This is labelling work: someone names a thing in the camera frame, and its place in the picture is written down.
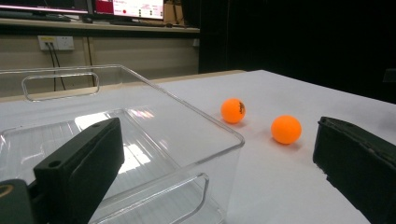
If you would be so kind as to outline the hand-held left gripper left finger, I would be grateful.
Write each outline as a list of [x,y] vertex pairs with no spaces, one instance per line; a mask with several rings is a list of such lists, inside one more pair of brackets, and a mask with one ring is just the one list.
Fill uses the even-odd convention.
[[77,134],[34,168],[50,224],[88,224],[124,163],[120,120]]

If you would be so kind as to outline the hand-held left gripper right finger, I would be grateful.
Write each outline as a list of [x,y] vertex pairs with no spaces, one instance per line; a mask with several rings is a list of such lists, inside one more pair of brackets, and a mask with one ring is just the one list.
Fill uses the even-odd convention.
[[362,128],[323,117],[313,162],[371,224],[396,224],[396,146]]

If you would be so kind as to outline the plain orange ping-pong ball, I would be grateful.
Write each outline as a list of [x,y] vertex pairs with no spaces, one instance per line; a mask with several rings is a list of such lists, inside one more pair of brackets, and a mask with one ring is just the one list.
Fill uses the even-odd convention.
[[273,120],[271,134],[280,144],[289,145],[296,142],[302,134],[302,125],[297,118],[282,115]]

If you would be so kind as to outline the clear plastic storage box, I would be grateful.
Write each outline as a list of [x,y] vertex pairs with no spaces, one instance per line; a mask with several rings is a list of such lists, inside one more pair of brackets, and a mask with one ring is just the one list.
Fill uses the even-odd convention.
[[[121,84],[37,101],[34,93]],[[88,224],[224,224],[243,137],[121,65],[0,70],[0,224],[50,224],[34,168],[120,120],[124,163]]]

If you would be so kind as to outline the orange ping-pong ball with print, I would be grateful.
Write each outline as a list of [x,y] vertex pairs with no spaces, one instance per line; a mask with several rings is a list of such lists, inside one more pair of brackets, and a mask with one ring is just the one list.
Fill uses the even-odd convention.
[[246,115],[246,108],[242,101],[236,98],[227,99],[220,107],[222,118],[228,123],[238,123]]

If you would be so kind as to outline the white table cover sheet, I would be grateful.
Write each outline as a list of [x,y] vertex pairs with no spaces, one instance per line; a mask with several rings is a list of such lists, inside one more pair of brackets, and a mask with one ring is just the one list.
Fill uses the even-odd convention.
[[[313,163],[318,122],[345,120],[396,145],[396,105],[262,70],[155,85],[244,139],[224,224],[369,224]],[[220,114],[231,98],[246,108],[238,123]],[[273,120],[282,115],[297,118],[303,129],[289,145],[271,134]]]

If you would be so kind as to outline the black curtain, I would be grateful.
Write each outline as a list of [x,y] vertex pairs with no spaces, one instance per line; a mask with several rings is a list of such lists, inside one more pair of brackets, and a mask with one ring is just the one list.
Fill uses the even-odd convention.
[[201,72],[263,69],[396,104],[396,0],[202,0]]

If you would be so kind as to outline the long desk shelf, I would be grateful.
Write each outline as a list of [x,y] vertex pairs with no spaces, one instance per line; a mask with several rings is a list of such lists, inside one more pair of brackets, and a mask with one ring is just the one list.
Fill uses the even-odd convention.
[[150,26],[128,26],[128,25],[114,25],[108,23],[84,23],[80,21],[30,21],[18,19],[3,19],[0,18],[0,30],[3,31],[28,31],[32,30],[34,33],[60,33],[66,32],[96,32],[96,31],[111,31],[111,32],[151,32],[151,33],[182,33],[182,34],[200,34],[198,28],[183,28],[183,27],[150,27]]

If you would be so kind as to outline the black keyboard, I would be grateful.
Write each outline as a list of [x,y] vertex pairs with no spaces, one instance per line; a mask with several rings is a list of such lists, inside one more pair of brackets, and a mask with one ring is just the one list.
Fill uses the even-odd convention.
[[2,19],[16,19],[16,20],[31,20],[31,21],[62,21],[62,22],[70,22],[71,19],[46,15],[46,14],[35,14],[30,12],[13,12],[13,11],[1,11],[0,10],[0,18]]
[[164,24],[148,23],[148,22],[141,22],[141,21],[114,20],[114,21],[109,21],[109,23],[113,24],[113,25],[124,25],[124,26],[165,27]]

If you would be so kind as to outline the dark computer monitor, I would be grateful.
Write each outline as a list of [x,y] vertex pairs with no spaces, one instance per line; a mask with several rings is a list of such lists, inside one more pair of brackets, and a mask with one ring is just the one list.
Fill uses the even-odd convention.
[[86,14],[87,0],[0,0],[0,11]]

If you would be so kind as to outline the monitor with red white screen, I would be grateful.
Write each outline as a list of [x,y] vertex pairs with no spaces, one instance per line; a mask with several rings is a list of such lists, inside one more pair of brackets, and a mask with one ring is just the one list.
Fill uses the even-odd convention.
[[92,0],[93,12],[136,19],[163,19],[163,0]]

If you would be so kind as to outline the brown cardboard box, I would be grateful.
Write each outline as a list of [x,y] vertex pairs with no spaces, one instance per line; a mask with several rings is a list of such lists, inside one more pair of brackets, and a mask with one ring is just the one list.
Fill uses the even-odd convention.
[[181,0],[165,0],[163,7],[163,21],[174,25],[184,24]]

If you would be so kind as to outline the white wall power outlet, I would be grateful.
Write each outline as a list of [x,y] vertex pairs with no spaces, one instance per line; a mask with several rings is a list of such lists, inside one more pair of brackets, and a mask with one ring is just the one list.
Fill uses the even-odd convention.
[[37,37],[41,50],[74,50],[74,38],[72,36],[39,35]]

